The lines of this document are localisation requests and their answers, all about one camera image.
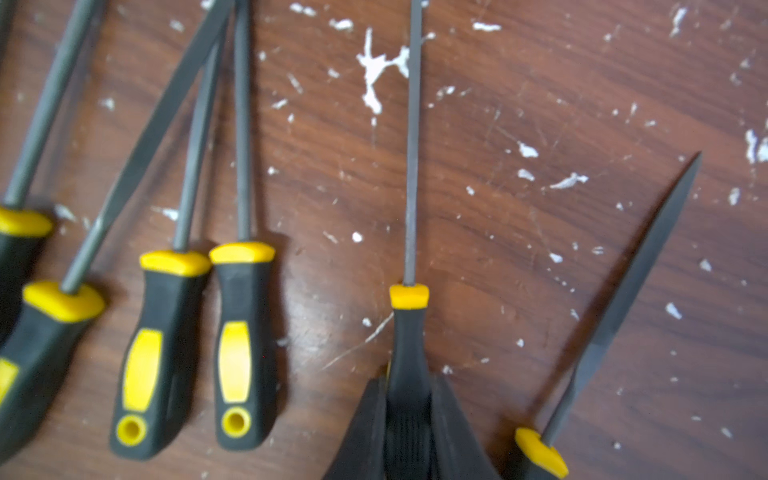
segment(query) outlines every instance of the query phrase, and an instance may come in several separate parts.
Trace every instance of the yellow grip insert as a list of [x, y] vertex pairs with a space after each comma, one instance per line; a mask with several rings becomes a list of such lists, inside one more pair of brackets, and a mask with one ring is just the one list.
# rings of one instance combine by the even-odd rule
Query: yellow grip insert
[[266, 263], [274, 260], [275, 249], [261, 242], [239, 242], [218, 246], [209, 255], [216, 264]]
[[414, 286], [392, 285], [389, 299], [395, 310], [420, 310], [429, 303], [429, 288], [419, 283]]
[[82, 285], [75, 295], [58, 289], [56, 282], [44, 280], [24, 287], [24, 302], [61, 323], [77, 323], [94, 318], [106, 306], [96, 290]]
[[162, 346], [160, 330], [141, 329], [136, 334], [125, 360], [123, 409], [146, 412], [149, 408], [160, 373]]
[[9, 210], [0, 207], [0, 233], [11, 237], [45, 237], [53, 222], [34, 210]]
[[219, 380], [225, 403], [248, 400], [250, 391], [250, 335], [248, 323], [227, 322], [219, 341]]
[[141, 268], [175, 276], [200, 276], [210, 271], [210, 260], [198, 252], [178, 253], [170, 250], [145, 253], [139, 259]]
[[0, 358], [0, 405], [5, 400], [5, 396], [8, 395], [17, 375], [18, 365], [6, 358]]
[[568, 475], [568, 466], [560, 453], [554, 447], [544, 445], [541, 435], [535, 430], [518, 428], [515, 430], [515, 443], [534, 465], [561, 480]]

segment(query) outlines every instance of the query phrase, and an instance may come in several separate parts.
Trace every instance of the rubber grip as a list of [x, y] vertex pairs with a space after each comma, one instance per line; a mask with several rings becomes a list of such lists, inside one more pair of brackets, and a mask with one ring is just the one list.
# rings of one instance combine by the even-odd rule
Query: rubber grip
[[198, 357], [198, 316], [207, 273], [144, 271], [144, 305], [123, 359], [110, 448], [148, 460], [186, 422]]
[[22, 308], [22, 287], [45, 237], [0, 233], [0, 345], [11, 333]]
[[424, 354], [426, 308], [395, 312], [395, 342], [387, 383], [387, 478], [429, 474], [432, 449], [429, 371]]
[[214, 353], [216, 438], [227, 450], [256, 448], [277, 414], [275, 341], [266, 302], [271, 265], [216, 264], [221, 288]]
[[0, 463], [37, 432], [91, 319], [64, 323], [24, 303], [0, 348]]

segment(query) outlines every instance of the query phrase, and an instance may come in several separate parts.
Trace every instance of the wooden table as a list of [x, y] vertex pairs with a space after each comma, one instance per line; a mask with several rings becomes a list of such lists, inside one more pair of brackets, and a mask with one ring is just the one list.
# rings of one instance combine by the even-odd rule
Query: wooden table
[[[258, 237], [280, 252], [271, 301], [287, 343], [284, 407], [270, 438], [248, 453], [216, 444], [213, 279], [187, 426], [150, 462], [107, 447], [141, 308], [137, 258], [169, 244], [174, 223], [161, 211], [177, 206], [192, 94], [93, 266], [90, 281], [109, 307], [34, 441], [1, 477], [325, 472], [366, 380], [389, 358], [392, 324], [373, 333], [402, 275], [407, 80], [396, 66], [382, 73], [375, 115], [362, 99], [359, 58], [366, 35], [372, 57], [387, 61], [409, 40], [406, 0], [327, 1], [304, 0], [312, 10], [301, 12], [254, 3]], [[19, 3], [0, 74], [3, 179], [74, 4]], [[61, 278], [205, 13], [198, 0], [108, 4], [88, 73], [35, 178], [33, 204], [72, 213], [58, 220], [35, 278]], [[451, 375], [492, 461], [503, 464], [515, 427], [543, 427], [638, 236], [684, 161], [702, 150], [680, 222], [557, 447], [574, 480], [765, 478], [768, 163], [747, 157], [761, 142], [768, 156], [768, 4], [432, 0], [424, 12], [426, 349], [431, 368]], [[334, 19], [353, 28], [337, 30]], [[195, 224], [201, 251], [236, 236], [231, 43], [226, 55]], [[755, 139], [750, 152], [745, 138]], [[550, 187], [572, 174], [588, 180]]]

